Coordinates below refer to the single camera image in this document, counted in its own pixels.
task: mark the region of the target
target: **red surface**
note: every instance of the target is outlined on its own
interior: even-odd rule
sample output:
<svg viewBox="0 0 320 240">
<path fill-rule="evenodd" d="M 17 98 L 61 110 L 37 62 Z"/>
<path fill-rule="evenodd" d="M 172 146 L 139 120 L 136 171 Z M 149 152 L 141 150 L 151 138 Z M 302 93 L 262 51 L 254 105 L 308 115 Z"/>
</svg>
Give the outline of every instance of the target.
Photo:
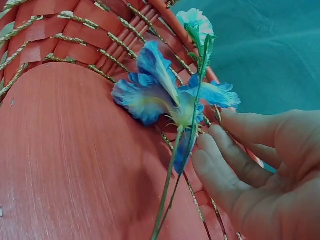
<svg viewBox="0 0 320 240">
<path fill-rule="evenodd" d="M 170 152 L 111 89 L 68 63 L 33 68 L 12 87 L 0 108 L 0 239 L 149 239 Z M 160 239 L 208 239 L 184 179 Z"/>
</svg>

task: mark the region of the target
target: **blue petal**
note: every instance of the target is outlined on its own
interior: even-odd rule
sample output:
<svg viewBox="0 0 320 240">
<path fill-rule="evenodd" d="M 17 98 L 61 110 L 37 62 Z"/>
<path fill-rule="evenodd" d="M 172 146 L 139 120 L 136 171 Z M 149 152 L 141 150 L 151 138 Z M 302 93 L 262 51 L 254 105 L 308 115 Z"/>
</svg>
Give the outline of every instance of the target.
<svg viewBox="0 0 320 240">
<path fill-rule="evenodd" d="M 179 105 L 176 77 L 170 70 L 170 66 L 171 62 L 164 58 L 156 41 L 149 41 L 144 45 L 137 61 L 139 72 L 156 78 L 173 101 Z"/>
<path fill-rule="evenodd" d="M 189 89 L 196 88 L 196 87 L 199 86 L 199 82 L 200 82 L 199 74 L 195 73 L 190 77 L 190 80 L 189 80 L 188 84 L 180 86 L 179 90 L 186 91 L 186 90 L 189 90 Z"/>
<path fill-rule="evenodd" d="M 191 140 L 191 152 L 194 149 L 195 143 L 196 143 L 196 139 L 197 139 L 197 129 L 195 129 L 192 133 L 192 140 Z M 177 152 L 176 152 L 176 156 L 173 162 L 173 166 L 174 166 L 174 170 L 181 175 L 182 172 L 185 169 L 186 164 L 188 163 L 189 159 L 190 159 L 190 152 L 188 153 L 188 159 L 185 162 L 185 164 L 183 164 L 185 155 L 187 154 L 187 147 L 188 147 L 188 143 L 190 140 L 190 136 L 191 136 L 191 129 L 186 129 L 181 136 L 181 140 L 179 142 L 179 146 L 177 148 Z"/>
<path fill-rule="evenodd" d="M 234 86 L 228 83 L 211 83 L 203 82 L 200 89 L 199 98 L 206 100 L 210 105 L 217 105 L 221 108 L 236 108 L 240 103 L 240 99 L 235 92 L 230 92 Z M 198 87 L 185 90 L 192 96 L 196 96 Z"/>
<path fill-rule="evenodd" d="M 114 85 L 111 95 L 134 119 L 148 126 L 154 124 L 161 114 L 172 109 L 170 96 L 153 76 L 130 73 L 128 77 L 131 82 L 120 80 Z"/>
</svg>

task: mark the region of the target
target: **gold braided trim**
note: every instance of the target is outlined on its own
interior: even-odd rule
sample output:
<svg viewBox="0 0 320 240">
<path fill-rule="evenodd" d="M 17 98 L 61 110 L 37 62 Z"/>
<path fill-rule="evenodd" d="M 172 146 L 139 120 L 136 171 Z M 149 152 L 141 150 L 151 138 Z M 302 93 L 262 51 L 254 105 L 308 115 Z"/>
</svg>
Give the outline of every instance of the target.
<svg viewBox="0 0 320 240">
<path fill-rule="evenodd" d="M 175 5 L 177 2 L 179 2 L 180 0 L 169 0 L 166 7 L 167 8 L 170 8 L 172 7 L 173 5 Z"/>
<path fill-rule="evenodd" d="M 118 17 L 118 19 L 120 20 L 120 22 L 129 30 L 131 30 L 143 43 L 146 43 L 147 41 L 145 40 L 145 38 L 137 31 L 137 29 L 135 29 L 133 26 L 130 25 L 130 23 L 128 23 L 126 20 L 124 20 L 122 17 Z M 181 85 L 183 85 L 184 83 L 182 82 L 181 77 L 178 75 L 178 73 L 172 69 L 172 67 L 170 67 L 170 70 L 173 72 L 174 76 L 178 79 L 179 83 Z"/>
<path fill-rule="evenodd" d="M 222 122 L 221 113 L 217 105 L 213 105 L 212 110 L 214 112 L 215 118 L 219 121 L 219 124 L 221 125 L 221 122 Z"/>
<path fill-rule="evenodd" d="M 88 66 L 89 69 L 95 71 L 97 74 L 100 74 L 102 77 L 108 79 L 110 82 L 112 82 L 113 84 L 116 83 L 116 80 L 112 77 L 112 76 L 108 76 L 106 74 L 104 74 L 103 71 L 100 71 L 98 68 L 96 68 L 94 65 L 89 65 Z"/>
<path fill-rule="evenodd" d="M 206 221 L 205 221 L 205 217 L 204 217 L 204 214 L 202 213 L 201 208 L 200 208 L 200 206 L 199 206 L 199 203 L 198 203 L 198 201 L 197 201 L 197 199 L 196 199 L 196 195 L 195 195 L 194 189 L 191 187 L 191 184 L 190 184 L 189 180 L 188 180 L 188 179 L 185 179 L 185 180 L 186 180 L 186 183 L 188 184 L 189 191 L 190 191 L 190 193 L 191 193 L 191 195 L 192 195 L 192 198 L 193 198 L 193 202 L 194 202 L 194 204 L 196 205 L 196 207 L 197 207 L 197 209 L 198 209 L 198 213 L 199 213 L 199 215 L 200 215 L 200 219 L 201 219 L 201 221 L 202 221 L 203 223 L 205 223 L 205 222 L 206 222 Z"/>
<path fill-rule="evenodd" d="M 108 32 L 108 36 L 112 41 L 116 42 L 119 46 L 123 47 L 126 50 L 126 52 L 129 54 L 130 57 L 132 57 L 133 59 L 138 58 L 138 56 L 123 41 L 121 41 L 119 38 L 117 38 L 111 32 Z"/>
<path fill-rule="evenodd" d="M 148 25 L 148 27 L 153 31 L 154 35 L 160 39 L 164 44 L 168 45 L 167 42 L 163 39 L 163 37 L 157 32 L 157 30 L 155 30 L 152 22 L 146 17 L 144 16 L 140 11 L 138 11 L 137 9 L 135 9 L 130 3 L 127 5 L 131 11 L 133 11 L 134 14 L 136 14 L 139 18 L 141 18 L 145 24 Z M 184 69 L 186 69 L 188 71 L 188 73 L 190 75 L 193 75 L 194 73 L 191 71 L 190 67 L 185 63 L 185 61 L 183 61 L 178 55 L 174 54 L 175 58 L 182 64 L 182 66 L 184 67 Z"/>
<path fill-rule="evenodd" d="M 141 18 L 145 24 L 148 25 L 149 28 L 152 29 L 152 31 L 154 32 L 154 34 L 156 35 L 157 38 L 159 38 L 162 42 L 166 43 L 166 41 L 160 36 L 160 34 L 154 29 L 152 22 L 145 16 L 143 15 L 140 11 L 138 11 L 137 9 L 135 9 L 130 3 L 128 3 L 127 5 L 130 10 L 136 14 L 139 18 Z"/>
<path fill-rule="evenodd" d="M 190 74 L 193 75 L 194 73 L 191 71 L 191 68 L 183 61 L 177 54 L 174 54 L 175 58 L 182 64 L 184 69 Z"/>
<path fill-rule="evenodd" d="M 144 44 L 146 43 L 144 37 L 137 31 L 137 29 L 131 26 L 129 22 L 127 22 L 120 16 L 118 17 L 118 19 L 127 29 L 131 30 Z"/>
<path fill-rule="evenodd" d="M 107 7 L 107 5 L 105 5 L 101 0 L 94 0 L 97 4 L 100 5 L 100 7 L 105 10 L 106 12 L 110 11 L 110 8 Z"/>
<path fill-rule="evenodd" d="M 220 212 L 219 212 L 219 210 L 218 210 L 218 207 L 217 207 L 217 205 L 216 205 L 216 202 L 215 202 L 212 198 L 210 198 L 210 199 L 211 199 L 211 203 L 212 203 L 213 209 L 214 209 L 214 211 L 215 211 L 216 217 L 217 217 L 218 219 L 221 219 L 221 221 L 222 221 L 222 218 L 221 218 Z M 228 240 L 228 237 L 227 237 L 227 234 L 226 234 L 225 231 L 223 231 L 223 236 L 224 236 L 224 240 Z"/>
<path fill-rule="evenodd" d="M 8 83 L 7 86 L 5 86 L 1 91 L 0 91 L 0 97 L 2 97 L 9 89 L 14 85 L 14 83 L 20 78 L 22 75 L 24 69 L 26 67 L 26 64 L 23 64 L 19 67 L 18 71 L 14 75 L 13 79 Z"/>
<path fill-rule="evenodd" d="M 105 55 L 108 59 L 110 59 L 112 62 L 114 62 L 115 64 L 117 64 L 119 67 L 121 67 L 123 70 L 125 70 L 127 73 L 129 73 L 128 68 L 126 68 L 125 65 L 123 65 L 121 62 L 119 62 L 117 59 L 115 59 L 113 56 L 111 56 L 109 53 L 107 53 L 105 50 L 103 49 L 99 49 L 98 50 L 99 53 Z"/>
<path fill-rule="evenodd" d="M 10 40 L 12 37 L 16 36 L 18 33 L 20 33 L 22 30 L 26 29 L 27 27 L 31 26 L 36 20 L 38 20 L 39 17 L 32 16 L 30 20 L 22 24 L 21 26 L 18 26 L 16 29 L 14 29 L 12 32 L 8 33 L 7 35 L 0 38 L 0 45 L 3 44 L 5 41 Z"/>
<path fill-rule="evenodd" d="M 16 1 L 13 1 L 13 2 L 7 2 L 7 4 L 3 8 L 3 12 L 7 11 L 7 10 L 11 10 L 15 6 L 18 6 L 18 5 L 23 4 L 25 2 L 28 2 L 28 1 L 30 1 L 30 0 L 16 0 Z"/>
<path fill-rule="evenodd" d="M 83 19 L 81 17 L 75 16 L 75 15 L 70 15 L 64 12 L 59 13 L 59 16 L 67 18 L 67 19 L 72 19 L 76 22 L 82 23 L 83 25 L 87 25 L 88 27 L 91 27 L 93 29 L 97 29 L 99 26 L 97 24 L 95 24 L 92 21 L 89 21 L 87 19 Z"/>
<path fill-rule="evenodd" d="M 70 64 L 77 63 L 77 61 L 73 60 L 73 59 L 62 59 L 62 58 L 59 58 L 59 57 L 56 57 L 56 56 L 51 56 L 51 55 L 47 55 L 45 57 L 45 59 L 53 61 L 53 62 L 62 62 L 62 63 L 70 63 Z M 110 82 L 112 82 L 114 84 L 116 83 L 116 81 L 114 80 L 113 77 L 104 74 L 104 72 L 102 72 L 99 69 L 97 69 L 94 65 L 88 65 L 88 69 L 95 71 L 97 74 L 99 74 L 99 75 L 103 76 L 104 78 L 108 79 Z"/>
<path fill-rule="evenodd" d="M 44 59 L 50 60 L 53 62 L 62 62 L 62 63 L 69 63 L 69 64 L 75 64 L 77 62 L 76 60 L 73 60 L 73 59 L 62 59 L 62 58 L 51 56 L 51 55 L 47 55 Z"/>
<path fill-rule="evenodd" d="M 3 70 L 6 66 L 8 66 L 17 56 L 19 56 L 22 51 L 26 48 L 26 46 L 30 43 L 26 41 L 12 56 L 8 57 L 6 61 L 0 65 L 0 71 Z"/>
<path fill-rule="evenodd" d="M 240 233 L 240 232 L 237 232 L 237 233 L 236 233 L 236 236 L 238 237 L 238 240 L 242 240 L 242 236 L 241 236 L 241 233 Z"/>
<path fill-rule="evenodd" d="M 204 123 L 206 125 L 208 125 L 209 127 L 211 127 L 212 124 L 211 124 L 210 120 L 205 115 L 203 115 L 203 117 L 204 117 Z"/>
<path fill-rule="evenodd" d="M 182 79 L 179 76 L 179 74 L 172 67 L 170 67 L 170 70 L 173 72 L 173 75 L 179 80 L 179 83 L 182 86 L 184 84 L 184 82 L 182 81 Z"/>
<path fill-rule="evenodd" d="M 172 145 L 172 143 L 169 141 L 168 137 L 166 136 L 166 134 L 164 132 L 161 132 L 161 136 L 165 142 L 165 144 L 167 144 L 167 146 L 171 149 L 171 151 L 174 150 L 174 146 Z"/>
<path fill-rule="evenodd" d="M 79 38 L 73 38 L 73 37 L 69 37 L 69 36 L 63 36 L 61 34 L 57 34 L 57 35 L 54 35 L 54 36 L 51 36 L 51 38 L 54 38 L 54 39 L 61 39 L 61 40 L 64 40 L 66 42 L 70 42 L 70 43 L 74 43 L 74 44 L 81 44 L 81 45 L 85 45 L 87 46 L 87 43 Z"/>
</svg>

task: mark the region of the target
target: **fingernail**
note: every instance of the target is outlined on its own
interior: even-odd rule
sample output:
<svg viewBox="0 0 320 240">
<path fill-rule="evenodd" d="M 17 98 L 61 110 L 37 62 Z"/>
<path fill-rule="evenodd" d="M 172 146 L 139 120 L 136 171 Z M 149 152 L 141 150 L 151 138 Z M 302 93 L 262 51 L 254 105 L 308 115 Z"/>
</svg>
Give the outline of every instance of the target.
<svg viewBox="0 0 320 240">
<path fill-rule="evenodd" d="M 231 115 L 231 114 L 235 114 L 235 112 L 233 110 L 229 109 L 229 108 L 224 108 L 224 109 L 222 109 L 221 114 L 223 114 L 223 115 Z"/>
</svg>

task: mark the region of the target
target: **green leaf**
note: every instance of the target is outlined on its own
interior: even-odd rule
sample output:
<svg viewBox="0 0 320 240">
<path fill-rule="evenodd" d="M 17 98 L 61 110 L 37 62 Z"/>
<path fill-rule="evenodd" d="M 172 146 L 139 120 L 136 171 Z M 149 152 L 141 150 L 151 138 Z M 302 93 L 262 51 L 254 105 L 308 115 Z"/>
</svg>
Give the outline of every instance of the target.
<svg viewBox="0 0 320 240">
<path fill-rule="evenodd" d="M 203 79 L 207 73 L 210 64 L 210 57 L 214 49 L 213 36 L 207 35 L 203 47 L 202 66 L 200 71 L 200 78 Z"/>
<path fill-rule="evenodd" d="M 200 26 L 197 26 L 197 28 L 194 28 L 194 27 L 186 24 L 185 27 L 186 27 L 186 32 L 189 34 L 192 41 L 195 43 L 196 47 L 198 48 L 200 56 L 202 56 L 203 55 L 202 54 L 203 53 L 203 46 L 200 41 L 200 34 L 199 34 L 199 27 Z"/>
<path fill-rule="evenodd" d="M 196 61 L 197 70 L 199 72 L 199 69 L 201 67 L 201 58 L 193 52 L 189 52 L 188 56 L 192 57 Z"/>
</svg>

